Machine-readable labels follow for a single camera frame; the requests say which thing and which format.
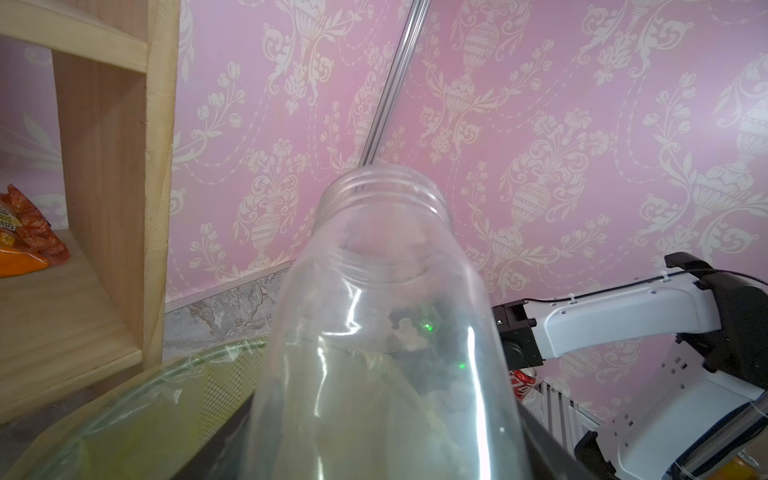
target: cable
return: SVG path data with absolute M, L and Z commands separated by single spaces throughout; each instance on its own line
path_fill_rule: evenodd
M 750 405 L 752 406 L 752 408 L 753 408 L 753 409 L 757 410 L 757 412 L 758 412 L 759 414 L 761 414 L 762 416 L 764 416 L 765 418 L 767 418 L 767 419 L 768 419 L 768 413 L 765 413 L 763 410 L 760 410 L 760 409 L 757 407 L 757 405 L 755 405 L 755 402 L 750 402 Z
M 674 464 L 677 465 L 677 467 L 680 469 L 680 471 L 682 473 L 684 473 L 688 478 L 693 478 L 694 480 L 700 480 L 696 475 L 694 475 L 693 473 L 687 471 L 681 464 L 679 464 L 677 462 L 675 462 Z
M 624 285 L 619 285 L 619 286 L 612 286 L 611 288 L 597 290 L 595 292 L 582 293 L 581 295 L 577 295 L 577 296 L 573 296 L 573 297 L 568 296 L 568 297 L 565 297 L 565 298 L 554 298 L 554 299 L 549 299 L 549 300 L 542 299 L 542 298 L 522 298 L 520 300 L 521 301 L 525 301 L 525 302 L 537 302 L 537 303 L 571 302 L 573 300 L 578 300 L 580 298 L 586 298 L 588 296 L 599 295 L 601 293 L 613 292 L 614 290 L 621 290 L 623 288 L 628 288 L 630 286 L 642 285 L 643 283 L 655 282 L 656 280 L 663 280 L 664 278 L 668 278 L 668 277 L 671 277 L 671 276 L 677 276 L 677 275 L 682 275 L 683 273 L 693 273 L 693 272 L 730 273 L 731 275 L 743 276 L 744 278 L 748 278 L 750 280 L 753 280 L 755 282 L 762 283 L 763 285 L 768 286 L 768 282 L 767 281 L 761 280 L 761 279 L 757 278 L 756 276 L 747 275 L 746 273 L 734 272 L 732 270 L 721 270 L 721 269 L 717 269 L 717 268 L 693 268 L 693 269 L 690 269 L 690 270 L 681 270 L 680 272 L 668 273 L 666 276 L 665 275 L 659 275 L 659 276 L 655 276 L 653 278 L 647 278 L 645 280 L 638 280 L 637 282 L 625 283 Z

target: metal pole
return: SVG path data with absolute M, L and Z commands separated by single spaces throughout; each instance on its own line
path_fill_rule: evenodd
M 429 2 L 430 0 L 413 0 L 406 24 L 402 28 L 400 43 L 398 44 L 395 58 L 392 61 L 392 67 L 389 69 L 389 75 L 384 84 L 382 97 L 379 99 L 376 115 L 374 115 L 373 122 L 371 123 L 371 130 L 368 132 L 365 147 L 362 149 L 360 167 L 373 164 L 373 158 L 386 132 L 389 116 L 395 107 L 395 100 L 397 100 L 402 83 L 406 79 L 408 65 L 416 48 L 416 41 L 419 39 L 422 25 L 424 25 Z
M 718 452 L 729 448 L 731 443 L 739 438 L 739 436 L 741 436 L 749 427 L 761 420 L 763 418 L 763 414 L 760 412 L 765 412 L 768 410 L 768 395 L 764 394 L 758 398 L 754 405 L 755 408 L 748 406 L 746 409 L 744 409 L 743 412 L 725 424 L 723 428 L 718 430 L 717 433 L 696 447 L 696 449 L 688 455 L 684 465 L 685 469 L 689 472 L 697 470 L 701 465 L 703 465 L 710 458 L 714 457 Z M 731 446 L 731 448 L 735 449 L 735 451 L 738 451 L 741 450 L 744 446 L 745 445 L 737 445 L 735 448 L 733 446 Z M 701 478 L 706 478 L 711 473 L 717 471 L 723 465 L 730 462 L 735 454 L 736 452 L 734 452 L 733 455 L 726 455 L 725 458 L 720 460 L 717 465 L 702 475 Z

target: marble baseboard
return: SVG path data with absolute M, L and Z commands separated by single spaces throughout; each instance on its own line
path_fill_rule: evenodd
M 268 334 L 285 272 L 271 273 L 166 313 L 163 361 L 217 343 Z

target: jar rim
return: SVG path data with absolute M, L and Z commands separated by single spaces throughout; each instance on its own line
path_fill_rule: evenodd
M 375 190 L 366 189 L 373 185 Z M 374 164 L 352 170 L 326 188 L 317 208 L 313 233 L 340 211 L 377 200 L 400 200 L 425 207 L 451 228 L 448 206 L 434 181 L 410 167 Z

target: floral pattern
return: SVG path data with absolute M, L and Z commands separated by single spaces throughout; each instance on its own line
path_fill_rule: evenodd
M 758 4 L 433 2 L 377 159 L 438 183 L 495 303 L 623 283 L 677 251 L 764 275 Z M 671 341 L 592 346 L 539 376 L 608 420 Z
M 320 194 L 359 164 L 410 5 L 180 0 L 168 301 L 298 254 Z M 0 177 L 66 227 L 50 51 L 0 53 Z
M 300 251 L 324 187 L 359 162 L 410 6 L 181 0 L 169 300 Z M 624 282 L 674 251 L 760 275 L 766 13 L 730 0 L 433 2 L 376 158 L 438 182 L 496 303 Z M 2 178 L 65 226 L 50 54 L 0 49 Z M 592 346 L 539 375 L 610 419 L 670 341 Z

